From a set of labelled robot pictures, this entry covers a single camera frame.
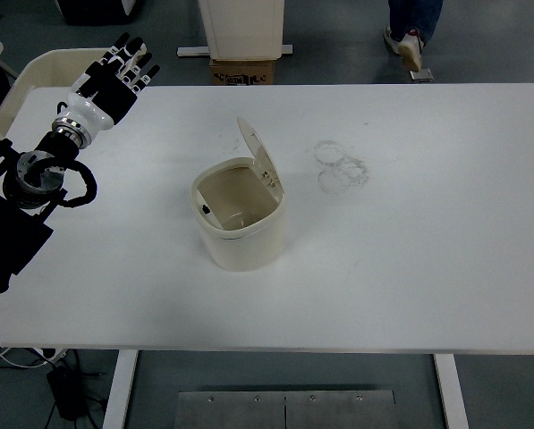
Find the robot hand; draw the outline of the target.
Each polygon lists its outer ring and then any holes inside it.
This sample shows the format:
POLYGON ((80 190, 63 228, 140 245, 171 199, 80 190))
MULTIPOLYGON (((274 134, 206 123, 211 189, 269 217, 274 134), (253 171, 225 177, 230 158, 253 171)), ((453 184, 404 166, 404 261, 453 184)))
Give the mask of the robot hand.
POLYGON ((140 52, 145 47, 143 39, 129 38, 129 33, 123 33, 72 86, 76 100, 89 105, 88 112, 95 108, 113 125, 131 110, 139 93, 160 70, 158 64, 146 69, 152 54, 140 52))

